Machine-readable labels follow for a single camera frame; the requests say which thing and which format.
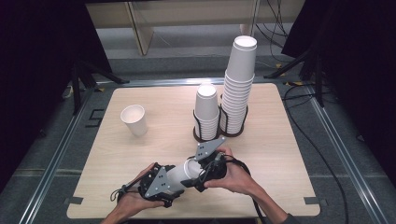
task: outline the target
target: short stack of white cups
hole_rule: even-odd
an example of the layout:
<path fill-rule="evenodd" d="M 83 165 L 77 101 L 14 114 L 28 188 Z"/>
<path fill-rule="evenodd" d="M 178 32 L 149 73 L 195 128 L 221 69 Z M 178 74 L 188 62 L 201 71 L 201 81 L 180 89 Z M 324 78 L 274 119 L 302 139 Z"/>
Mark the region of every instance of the short stack of white cups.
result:
<path fill-rule="evenodd" d="M 257 40 L 248 35 L 240 35 L 233 42 L 221 98 L 220 128 L 226 134 L 243 131 L 254 78 L 256 48 Z"/>
<path fill-rule="evenodd" d="M 217 137 L 219 128 L 218 91 L 211 83 L 202 83 L 195 100 L 195 135 L 208 141 Z"/>

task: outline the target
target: person's left hand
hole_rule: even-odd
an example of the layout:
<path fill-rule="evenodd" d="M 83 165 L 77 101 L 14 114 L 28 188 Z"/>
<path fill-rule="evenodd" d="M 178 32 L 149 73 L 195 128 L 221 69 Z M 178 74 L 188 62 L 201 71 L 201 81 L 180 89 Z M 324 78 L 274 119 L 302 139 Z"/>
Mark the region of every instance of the person's left hand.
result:
<path fill-rule="evenodd" d="M 148 172 L 153 166 L 154 163 L 152 163 L 148 168 L 141 171 L 132 182 Z M 127 220 L 128 217 L 132 217 L 144 209 L 160 206 L 164 206 L 162 201 L 148 201 L 146 199 L 143 199 L 138 192 L 128 192 L 122 196 L 117 206 L 110 214 L 108 214 L 105 220 L 103 220 L 102 224 L 121 223 Z"/>

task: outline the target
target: person's right arm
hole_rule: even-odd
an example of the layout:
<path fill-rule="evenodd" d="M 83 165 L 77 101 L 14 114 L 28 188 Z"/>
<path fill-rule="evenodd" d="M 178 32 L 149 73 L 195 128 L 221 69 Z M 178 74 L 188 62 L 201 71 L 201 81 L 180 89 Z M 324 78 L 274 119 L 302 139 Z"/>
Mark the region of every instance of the person's right arm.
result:
<path fill-rule="evenodd" d="M 225 155 L 233 155 L 228 147 L 219 147 L 218 151 L 225 153 Z M 224 188 L 231 192 L 243 193 L 250 196 L 273 223 L 283 223 L 288 218 L 288 214 L 276 204 L 267 192 L 241 166 L 231 162 L 227 163 L 227 174 L 224 178 L 206 181 L 205 187 Z"/>

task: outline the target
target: wooden table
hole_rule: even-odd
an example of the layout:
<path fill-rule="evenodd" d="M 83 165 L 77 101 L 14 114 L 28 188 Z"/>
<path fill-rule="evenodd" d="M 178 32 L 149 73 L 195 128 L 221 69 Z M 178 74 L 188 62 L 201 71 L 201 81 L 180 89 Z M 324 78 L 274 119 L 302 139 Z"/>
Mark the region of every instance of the wooden table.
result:
<path fill-rule="evenodd" d="M 223 86 L 218 85 L 219 95 Z M 114 91 L 94 140 L 74 197 L 70 218 L 102 218 L 116 205 L 110 193 L 132 180 L 152 162 L 178 165 L 195 154 L 192 136 L 197 86 L 128 88 Z M 120 120 L 127 105 L 146 108 L 148 132 L 134 137 Z M 316 197 L 274 84 L 254 84 L 248 101 L 244 132 L 224 143 L 243 161 L 252 176 L 286 212 L 316 216 L 318 204 L 305 204 Z M 170 208 L 142 211 L 135 218 L 256 217 L 251 199 L 226 189 L 200 193 L 186 189 Z"/>

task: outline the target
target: human hand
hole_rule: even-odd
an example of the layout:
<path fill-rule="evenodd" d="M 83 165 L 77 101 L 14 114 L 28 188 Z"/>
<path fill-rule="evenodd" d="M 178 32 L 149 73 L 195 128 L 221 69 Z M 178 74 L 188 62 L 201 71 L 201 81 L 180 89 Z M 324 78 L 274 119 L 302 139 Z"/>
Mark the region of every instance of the human hand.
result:
<path fill-rule="evenodd" d="M 232 160 L 232 151 L 229 147 L 219 147 L 218 151 L 225 153 L 226 160 Z M 222 179 L 213 179 L 204 183 L 206 188 L 224 188 L 231 192 L 251 195 L 260 185 L 239 165 L 227 162 L 227 174 Z"/>
<path fill-rule="evenodd" d="M 147 173 L 152 167 L 154 163 L 152 163 L 148 168 L 144 169 L 139 173 L 139 175 L 131 181 L 134 182 L 137 178 Z M 142 198 L 139 192 L 128 192 L 122 196 L 120 201 L 117 203 L 117 206 L 114 210 L 108 214 L 108 216 L 103 220 L 102 224 L 107 223 L 121 223 L 128 219 L 128 217 L 132 217 L 139 213 L 140 211 L 148 208 L 155 208 L 164 206 L 162 201 L 149 201 Z"/>

